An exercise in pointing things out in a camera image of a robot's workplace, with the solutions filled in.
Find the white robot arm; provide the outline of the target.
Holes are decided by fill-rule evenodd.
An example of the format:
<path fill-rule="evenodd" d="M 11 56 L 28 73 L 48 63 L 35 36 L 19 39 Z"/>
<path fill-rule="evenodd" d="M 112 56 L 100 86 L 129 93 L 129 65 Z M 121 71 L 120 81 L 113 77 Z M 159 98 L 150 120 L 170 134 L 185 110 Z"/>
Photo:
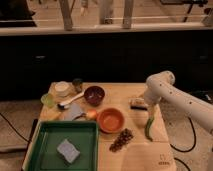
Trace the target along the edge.
<path fill-rule="evenodd" d="M 154 106 L 162 98 L 183 110 L 203 129 L 213 136 L 213 105 L 174 87 L 175 76 L 171 71 L 150 75 L 143 94 L 145 103 Z"/>

